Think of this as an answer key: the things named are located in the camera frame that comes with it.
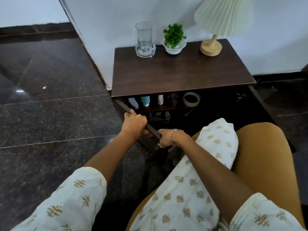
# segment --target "forearm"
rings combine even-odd
[[[120,160],[135,142],[136,140],[132,136],[120,132],[106,147],[94,155],[84,167],[92,167],[100,171],[108,184]]]
[[[175,132],[179,145],[198,173],[216,206],[230,223],[237,210],[255,192],[184,132]]]

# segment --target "granite floor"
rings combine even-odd
[[[256,90],[296,148],[298,186],[302,204],[308,205],[308,78],[261,82]]]
[[[0,37],[0,230],[27,218],[121,126],[75,32]],[[141,198],[165,179],[161,168],[136,143],[108,185],[93,230],[115,212],[122,222],[114,229],[124,230]]]

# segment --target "lamp stem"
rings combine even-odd
[[[213,37],[212,37],[212,39],[209,43],[210,48],[214,46],[216,39],[217,39],[217,35],[213,35]]]

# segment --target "table lamp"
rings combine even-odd
[[[200,51],[216,56],[222,46],[217,36],[247,33],[252,20],[252,0],[205,0],[194,15],[198,26],[213,34],[201,43]]]

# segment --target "potted plant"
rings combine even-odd
[[[186,46],[186,36],[182,30],[182,25],[177,23],[168,26],[168,30],[164,30],[165,40],[164,46],[169,54],[179,54]]]

